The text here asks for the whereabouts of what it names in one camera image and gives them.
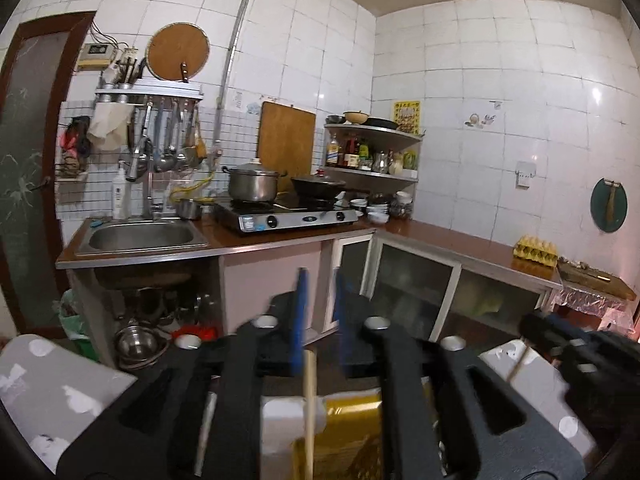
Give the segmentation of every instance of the pot lid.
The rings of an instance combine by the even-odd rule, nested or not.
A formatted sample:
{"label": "pot lid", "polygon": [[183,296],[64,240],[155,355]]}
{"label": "pot lid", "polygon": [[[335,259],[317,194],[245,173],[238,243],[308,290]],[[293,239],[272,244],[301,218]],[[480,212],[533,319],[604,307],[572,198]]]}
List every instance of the pot lid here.
{"label": "pot lid", "polygon": [[237,173],[243,175],[256,175],[256,176],[279,176],[277,171],[267,170],[259,158],[252,158],[250,162],[238,166],[236,168],[230,168],[229,173]]}

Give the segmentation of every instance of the countertop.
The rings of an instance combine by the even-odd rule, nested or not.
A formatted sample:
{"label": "countertop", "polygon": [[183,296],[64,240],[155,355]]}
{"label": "countertop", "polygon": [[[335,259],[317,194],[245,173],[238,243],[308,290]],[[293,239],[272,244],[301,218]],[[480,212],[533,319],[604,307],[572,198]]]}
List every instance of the countertop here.
{"label": "countertop", "polygon": [[190,260],[207,256],[259,251],[297,244],[313,243],[335,238],[348,238],[376,232],[383,238],[397,243],[410,240],[412,246],[426,251],[461,260],[463,266],[489,266],[504,272],[520,274],[524,278],[536,280],[540,285],[551,288],[562,287],[557,269],[513,257],[513,248],[507,245],[470,236],[451,229],[425,224],[415,220],[391,219],[383,226],[375,226],[366,220],[351,225],[338,225],[326,228],[299,229],[286,232],[261,232],[240,235],[218,224],[211,216],[194,222],[208,241],[208,245],[176,250],[145,251],[137,254],[83,254],[76,251],[89,228],[90,219],[84,221],[70,244],[62,251],[56,261],[59,269],[82,269],[91,267],[111,267],[120,265],[144,264]]}

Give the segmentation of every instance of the wooden stick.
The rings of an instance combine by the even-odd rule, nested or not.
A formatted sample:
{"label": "wooden stick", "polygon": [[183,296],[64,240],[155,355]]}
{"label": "wooden stick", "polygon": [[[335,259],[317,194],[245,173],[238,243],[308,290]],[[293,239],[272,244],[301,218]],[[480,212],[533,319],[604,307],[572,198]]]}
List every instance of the wooden stick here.
{"label": "wooden stick", "polygon": [[314,477],[314,438],[316,436],[316,354],[305,350],[305,480]]}

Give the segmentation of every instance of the wall switch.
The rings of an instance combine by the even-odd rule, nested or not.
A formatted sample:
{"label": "wall switch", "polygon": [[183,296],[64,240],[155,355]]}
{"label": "wall switch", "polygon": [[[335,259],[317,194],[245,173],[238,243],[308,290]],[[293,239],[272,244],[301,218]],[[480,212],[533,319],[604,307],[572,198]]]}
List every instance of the wall switch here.
{"label": "wall switch", "polygon": [[536,176],[536,165],[533,162],[519,160],[516,163],[516,186],[529,189],[531,179]]}

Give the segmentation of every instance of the metal basin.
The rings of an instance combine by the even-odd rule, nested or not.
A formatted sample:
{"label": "metal basin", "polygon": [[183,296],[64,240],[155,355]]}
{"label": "metal basin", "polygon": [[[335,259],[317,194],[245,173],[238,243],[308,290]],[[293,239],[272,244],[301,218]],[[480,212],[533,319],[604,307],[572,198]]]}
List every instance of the metal basin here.
{"label": "metal basin", "polygon": [[78,254],[156,251],[205,245],[207,240],[188,221],[111,221],[89,229]]}

